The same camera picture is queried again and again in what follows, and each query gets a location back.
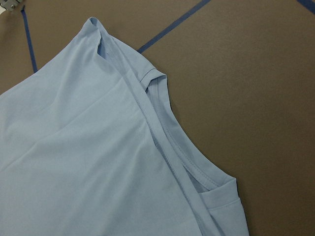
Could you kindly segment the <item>light blue t-shirt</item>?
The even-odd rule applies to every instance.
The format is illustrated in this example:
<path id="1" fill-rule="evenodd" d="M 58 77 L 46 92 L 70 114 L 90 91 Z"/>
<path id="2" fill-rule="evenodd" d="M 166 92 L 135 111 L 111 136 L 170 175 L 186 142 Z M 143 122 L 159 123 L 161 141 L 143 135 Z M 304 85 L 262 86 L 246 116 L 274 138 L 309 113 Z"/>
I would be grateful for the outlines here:
<path id="1" fill-rule="evenodd" d="M 167 76 L 91 17 L 0 97 L 3 236 L 246 236 L 236 179 L 176 120 Z"/>

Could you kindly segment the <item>aluminium frame post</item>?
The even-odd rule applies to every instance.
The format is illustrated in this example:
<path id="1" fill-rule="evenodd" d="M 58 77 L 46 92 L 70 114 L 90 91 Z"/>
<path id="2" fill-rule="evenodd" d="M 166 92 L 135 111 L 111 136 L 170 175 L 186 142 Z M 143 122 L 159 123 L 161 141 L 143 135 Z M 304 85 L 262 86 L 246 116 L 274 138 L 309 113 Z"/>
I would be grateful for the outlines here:
<path id="1" fill-rule="evenodd" d="M 0 6 L 6 11 L 13 11 L 23 0 L 0 0 Z"/>

